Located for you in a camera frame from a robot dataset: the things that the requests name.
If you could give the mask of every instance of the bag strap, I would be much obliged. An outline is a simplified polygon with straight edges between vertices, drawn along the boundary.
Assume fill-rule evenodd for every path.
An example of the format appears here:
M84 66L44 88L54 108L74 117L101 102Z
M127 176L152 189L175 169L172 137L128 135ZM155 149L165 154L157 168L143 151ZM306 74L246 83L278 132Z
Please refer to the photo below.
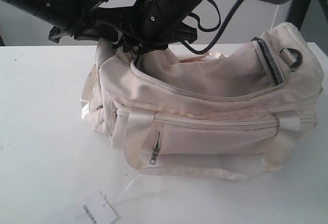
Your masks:
M151 175L192 175L230 180L248 179L259 176L264 172L273 172L282 167L289 158L292 148L299 137L300 119L295 112L277 115L279 132L264 154L263 163L266 171L256 175L243 175L221 168L198 168L190 166L167 166L160 168L148 167L140 158L142 144L151 132L155 113L153 111L132 108L124 144L125 158L128 164L143 174Z

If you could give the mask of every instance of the white table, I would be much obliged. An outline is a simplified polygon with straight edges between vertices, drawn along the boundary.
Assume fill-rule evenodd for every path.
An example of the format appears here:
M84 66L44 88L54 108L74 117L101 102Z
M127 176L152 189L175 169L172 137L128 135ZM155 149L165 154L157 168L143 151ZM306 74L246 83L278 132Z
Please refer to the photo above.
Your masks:
M327 75L328 58L310 46ZM231 54L237 47L214 50ZM112 200L137 176L122 152L80 118L95 49L0 48L0 223L44 223L97 191ZM281 171L239 182L142 176L113 202L118 223L328 223L327 104L324 91L320 124Z

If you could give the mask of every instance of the paper tag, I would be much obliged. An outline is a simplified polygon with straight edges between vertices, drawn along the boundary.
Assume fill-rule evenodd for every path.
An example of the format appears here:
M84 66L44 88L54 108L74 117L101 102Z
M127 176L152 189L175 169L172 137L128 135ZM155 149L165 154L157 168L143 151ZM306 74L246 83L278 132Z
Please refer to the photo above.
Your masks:
M44 224L111 224L117 215L100 193L55 212Z

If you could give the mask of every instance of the cream duffel bag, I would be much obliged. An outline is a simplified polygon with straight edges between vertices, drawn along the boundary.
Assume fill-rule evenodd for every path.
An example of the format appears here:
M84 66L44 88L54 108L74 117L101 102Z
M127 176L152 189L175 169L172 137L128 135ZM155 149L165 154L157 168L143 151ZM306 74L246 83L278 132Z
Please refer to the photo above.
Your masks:
M265 171L276 171L316 125L322 79L317 58L288 23L224 58L179 59L169 49L137 56L101 39L83 119L141 173L244 179L251 176L159 159L261 153Z

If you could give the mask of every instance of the bag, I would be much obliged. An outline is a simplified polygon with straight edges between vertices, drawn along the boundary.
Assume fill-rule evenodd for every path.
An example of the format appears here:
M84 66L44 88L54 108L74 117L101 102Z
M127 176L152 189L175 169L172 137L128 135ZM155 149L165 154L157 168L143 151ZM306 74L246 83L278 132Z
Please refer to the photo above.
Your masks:
M83 119L141 173L245 179L254 175L159 159L261 153L265 171L276 171L316 125L322 80L317 58L289 23L219 58L179 59L169 49L137 56L101 39Z

